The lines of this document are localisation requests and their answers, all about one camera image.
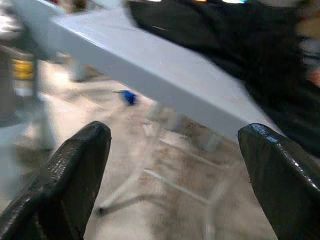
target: black bag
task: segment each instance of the black bag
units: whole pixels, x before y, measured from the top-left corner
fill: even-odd
[[[203,54],[242,80],[289,137],[320,157],[320,89],[306,81],[295,8],[211,6],[192,0],[129,2],[140,28]]]

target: concrete floor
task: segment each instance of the concrete floor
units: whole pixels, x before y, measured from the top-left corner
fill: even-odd
[[[126,106],[112,90],[125,87],[100,75],[86,82],[69,81],[59,65],[43,65],[44,96],[60,145],[85,124],[101,121],[111,128],[112,143],[96,206],[124,182],[144,159],[150,137],[144,126],[153,126],[145,114],[153,103],[139,95],[138,104]],[[190,137],[168,132],[165,139],[220,165],[239,163],[240,176],[218,204],[217,240],[274,240],[273,230],[254,196],[249,176],[236,143],[225,140],[214,153],[203,152],[191,142],[206,131],[194,124]],[[39,167],[48,152],[37,150],[30,129],[17,144],[20,160],[29,171]],[[182,152],[159,144],[147,166],[156,173],[208,198],[227,170],[208,167]],[[9,201],[0,196],[0,211]],[[93,211],[85,240],[201,240],[204,239],[205,206],[171,187],[142,175],[139,181],[106,213]]]

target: stained floor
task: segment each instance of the stained floor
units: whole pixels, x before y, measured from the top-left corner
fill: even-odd
[[[113,92],[126,87],[107,76],[71,82],[68,71],[59,65],[44,63],[42,69],[42,93],[48,102],[58,145],[94,120],[111,128],[111,150],[95,209],[140,165],[204,198],[217,191],[223,180],[232,180],[216,208],[208,211],[205,204],[141,173],[136,183],[109,206],[108,211],[92,212],[85,240],[202,240],[207,216],[214,219],[216,240],[276,239],[254,196],[236,143],[224,140],[216,152],[204,152],[197,147],[197,137],[206,129],[192,124],[187,134],[166,132],[163,138],[219,167],[207,166],[161,142],[144,163],[151,140],[145,129],[156,126],[145,117],[153,103],[149,98],[139,95],[138,104],[126,106]],[[26,173],[38,168],[50,154],[37,149],[32,129],[17,143],[17,152]],[[9,202],[5,196],[0,196],[0,211]]]

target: gray table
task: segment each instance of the gray table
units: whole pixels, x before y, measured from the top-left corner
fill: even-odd
[[[135,27],[122,8],[54,18],[49,36],[57,50],[232,141],[251,123],[278,130],[237,79],[201,55]]]

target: yellow label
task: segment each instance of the yellow label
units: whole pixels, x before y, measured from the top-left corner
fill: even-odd
[[[33,63],[31,61],[13,59],[12,73],[19,80],[30,80],[33,77]]]

